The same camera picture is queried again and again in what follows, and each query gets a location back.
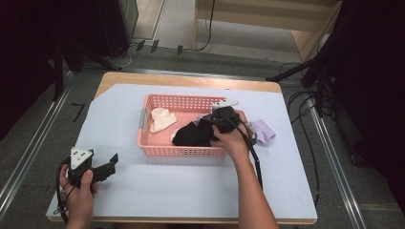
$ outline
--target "wooden desk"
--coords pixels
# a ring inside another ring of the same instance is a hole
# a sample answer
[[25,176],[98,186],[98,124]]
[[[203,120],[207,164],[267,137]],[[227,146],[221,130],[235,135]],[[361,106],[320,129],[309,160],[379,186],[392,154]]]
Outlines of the wooden desk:
[[[262,164],[264,192],[277,221],[316,222],[316,210],[278,84],[139,73],[104,75],[75,145],[95,150],[94,165],[118,153],[117,173],[99,183],[94,220],[237,222],[237,178],[229,156],[148,157],[137,145],[141,105],[149,93],[221,94],[240,100],[240,109],[248,110],[244,110],[247,118],[262,118],[277,135],[269,144],[255,146]],[[261,102],[268,102],[268,106],[258,106]],[[55,206],[53,198],[47,217],[61,220],[53,215]]]
[[[212,0],[196,0],[193,48],[198,20],[210,20]],[[303,61],[331,32],[342,2],[336,0],[216,0],[213,21],[291,30]]]

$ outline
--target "floor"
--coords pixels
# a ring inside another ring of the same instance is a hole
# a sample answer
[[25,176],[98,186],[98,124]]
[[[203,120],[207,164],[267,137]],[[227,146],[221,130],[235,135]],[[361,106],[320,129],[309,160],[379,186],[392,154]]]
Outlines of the floor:
[[[183,10],[184,15],[174,13],[173,10],[180,6],[190,7],[194,1],[169,0],[156,1],[157,8],[163,6],[161,15],[155,13],[159,23],[152,30],[143,35],[142,39],[153,37],[160,40],[160,47],[177,48],[178,45],[190,47],[189,22],[181,20],[189,17],[189,11]],[[142,8],[139,7],[139,17],[142,17]],[[205,22],[201,21],[199,28],[200,44],[204,42]],[[289,62],[301,62],[289,31],[271,30],[262,32],[261,28],[238,28],[235,25],[215,24],[213,26],[213,37],[211,47],[205,52],[184,52],[177,55],[176,50],[159,49],[150,53],[149,49],[136,52],[131,50],[132,62],[125,72],[133,72],[139,69],[172,71],[183,73],[209,73],[215,77],[227,75],[231,78],[242,78],[246,80],[264,80],[267,76],[273,76],[279,72],[292,68],[294,64],[284,65]],[[238,34],[226,38],[226,34]],[[254,37],[252,42],[251,33],[262,34]],[[268,43],[266,49],[256,41]],[[114,59],[118,63],[127,63],[128,56],[124,53],[121,57]],[[93,100],[98,83],[105,73],[97,63],[85,62],[85,69],[82,73],[73,73],[70,84],[70,92],[66,94],[63,105],[58,116],[52,120],[39,148],[30,146],[30,141],[35,131],[40,126],[43,117],[47,114],[52,103],[53,87],[44,92],[32,108],[14,126],[9,135],[0,142],[2,159],[0,161],[0,185],[2,196],[5,191],[9,177],[15,173],[17,163],[26,152],[34,152],[31,158],[29,169],[21,176],[18,190],[12,193],[13,201],[7,206],[8,211],[0,215],[0,228],[64,228],[63,223],[49,222],[45,218],[45,212],[49,207],[50,200],[54,194],[54,170],[60,162],[60,158],[66,155],[66,149],[75,145],[81,124],[85,120],[85,114]],[[287,80],[280,82],[285,97],[286,105],[292,94],[300,92],[299,80],[301,74],[296,74]],[[304,100],[298,98],[291,105],[291,120],[299,112],[298,107]],[[82,115],[77,122],[73,122],[77,116],[77,107],[73,103],[86,104]],[[318,134],[314,119],[310,114],[303,116],[303,122],[310,133],[309,139],[312,143],[314,155],[318,165],[318,175],[314,171],[314,164],[309,150],[309,144],[305,138],[303,129],[298,121],[292,124],[296,136],[297,145],[301,153],[303,164],[309,180],[309,186],[315,194],[319,191],[318,217],[319,220],[313,225],[281,225],[281,228],[405,228],[405,218],[400,212],[392,197],[385,178],[376,170],[369,167],[359,168],[352,165],[350,149],[344,137],[339,132],[337,123],[330,117],[323,120],[329,130],[334,150],[342,165],[346,179],[350,184],[353,196],[355,197],[361,217],[364,219],[363,226],[355,226],[348,214],[347,203],[342,199],[342,192],[339,190],[335,175],[330,166],[324,144]],[[320,188],[317,189],[316,180],[319,178]],[[112,223],[95,222],[91,228],[113,228]]]

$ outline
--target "pink plastic basket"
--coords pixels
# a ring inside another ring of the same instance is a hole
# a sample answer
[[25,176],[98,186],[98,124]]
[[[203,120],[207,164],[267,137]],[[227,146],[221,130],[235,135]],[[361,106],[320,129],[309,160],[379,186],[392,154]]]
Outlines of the pink plastic basket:
[[[138,129],[138,146],[148,156],[224,156],[222,147],[175,146],[170,135],[190,121],[211,112],[212,103],[223,100],[219,96],[198,96],[181,94],[148,94],[143,103]],[[167,129],[152,134],[149,128],[153,122],[152,110],[161,107],[169,109],[177,122]]]

